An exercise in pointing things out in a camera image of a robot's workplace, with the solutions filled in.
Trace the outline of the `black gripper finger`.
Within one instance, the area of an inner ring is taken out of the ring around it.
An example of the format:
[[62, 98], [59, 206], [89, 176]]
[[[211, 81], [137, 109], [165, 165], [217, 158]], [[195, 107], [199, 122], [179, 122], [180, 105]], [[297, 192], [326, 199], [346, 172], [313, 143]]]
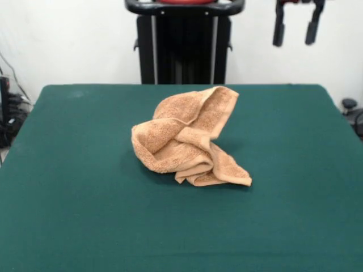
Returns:
[[313, 11], [311, 20], [309, 21], [307, 27], [306, 38], [305, 38], [306, 45], [312, 45], [315, 43], [320, 16], [324, 10], [324, 0], [313, 0], [313, 3], [315, 5], [315, 9]]
[[275, 20], [275, 28], [273, 34], [273, 45], [276, 47], [281, 47], [284, 39], [284, 1], [278, 0], [276, 1], [276, 20]]

